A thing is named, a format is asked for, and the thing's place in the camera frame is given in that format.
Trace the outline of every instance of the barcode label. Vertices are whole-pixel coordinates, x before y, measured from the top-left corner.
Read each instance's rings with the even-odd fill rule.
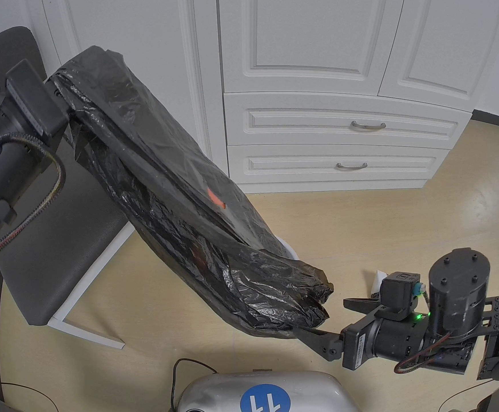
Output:
[[[356,366],[359,367],[362,364],[362,356],[363,356],[363,346],[366,343],[366,335],[362,334],[358,339],[358,350],[356,351]]]

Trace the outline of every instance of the white logo on blue circle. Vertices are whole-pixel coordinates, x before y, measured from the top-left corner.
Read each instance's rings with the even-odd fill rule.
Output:
[[[290,408],[289,395],[276,385],[253,386],[240,401],[242,412],[289,412]]]

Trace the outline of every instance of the wooden floor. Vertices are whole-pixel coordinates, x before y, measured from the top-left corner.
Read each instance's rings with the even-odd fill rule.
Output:
[[[366,297],[377,269],[419,272],[458,247],[484,253],[492,265],[489,295],[499,295],[499,127],[469,124],[436,176],[423,189],[253,195],[273,232],[301,259],[323,269],[335,292],[323,328],[340,331],[361,315],[342,299]],[[395,375],[394,363],[373,359],[356,372],[328,363],[297,340],[253,338],[228,326],[171,272],[137,234],[131,236],[75,306],[69,319],[120,337],[106,348],[49,327],[27,326],[4,289],[0,318],[2,381],[45,392],[61,412],[166,412],[171,367],[180,357],[222,373],[272,368],[330,373],[362,411],[434,412],[476,383],[484,342],[464,376],[425,369]],[[178,391],[206,374],[180,367]],[[474,409],[492,382],[445,405]],[[4,387],[6,401],[26,412],[51,411],[45,398]]]

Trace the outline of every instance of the trash bag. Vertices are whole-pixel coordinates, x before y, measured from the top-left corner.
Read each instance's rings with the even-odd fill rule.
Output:
[[[230,325],[292,338],[317,327],[333,292],[289,259],[244,193],[124,63],[92,46],[48,81],[64,99],[76,160],[150,248]],[[164,301],[164,309],[174,309]]]

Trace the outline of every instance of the metal drawer handle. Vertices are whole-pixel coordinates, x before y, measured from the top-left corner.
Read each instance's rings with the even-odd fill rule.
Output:
[[[341,165],[341,163],[338,163],[337,165],[335,165],[335,167],[338,169],[346,169],[347,171],[357,171],[358,169],[367,168],[367,163],[362,163],[362,166],[360,167],[346,167],[345,165]]]
[[[387,128],[387,124],[384,122],[381,125],[362,125],[353,120],[350,125],[354,128],[362,128],[363,130],[382,130],[383,128]]]

